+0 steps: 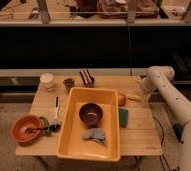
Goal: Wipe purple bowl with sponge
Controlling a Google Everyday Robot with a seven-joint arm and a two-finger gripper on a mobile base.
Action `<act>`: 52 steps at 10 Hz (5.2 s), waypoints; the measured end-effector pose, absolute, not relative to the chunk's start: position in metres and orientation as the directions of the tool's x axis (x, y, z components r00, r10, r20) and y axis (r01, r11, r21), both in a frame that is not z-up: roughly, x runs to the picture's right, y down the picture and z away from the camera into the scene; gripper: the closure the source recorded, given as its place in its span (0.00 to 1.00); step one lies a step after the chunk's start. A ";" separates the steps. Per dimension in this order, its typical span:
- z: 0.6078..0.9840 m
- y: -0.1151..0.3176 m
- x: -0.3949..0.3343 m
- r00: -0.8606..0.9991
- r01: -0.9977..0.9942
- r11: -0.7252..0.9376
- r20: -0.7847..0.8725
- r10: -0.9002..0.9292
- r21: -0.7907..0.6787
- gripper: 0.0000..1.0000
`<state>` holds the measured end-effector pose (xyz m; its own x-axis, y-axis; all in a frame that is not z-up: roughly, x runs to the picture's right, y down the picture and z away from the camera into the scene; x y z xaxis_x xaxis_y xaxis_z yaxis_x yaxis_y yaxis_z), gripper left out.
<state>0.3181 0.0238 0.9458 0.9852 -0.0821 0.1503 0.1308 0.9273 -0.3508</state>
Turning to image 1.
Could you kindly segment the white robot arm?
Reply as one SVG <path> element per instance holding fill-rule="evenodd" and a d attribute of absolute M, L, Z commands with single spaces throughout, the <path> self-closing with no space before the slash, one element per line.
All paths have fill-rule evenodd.
<path fill-rule="evenodd" d="M 158 90 L 180 122 L 183 131 L 179 146 L 179 171 L 191 171 L 191 102 L 171 83 L 175 72 L 171 66 L 152 66 L 140 87 L 144 94 Z"/>

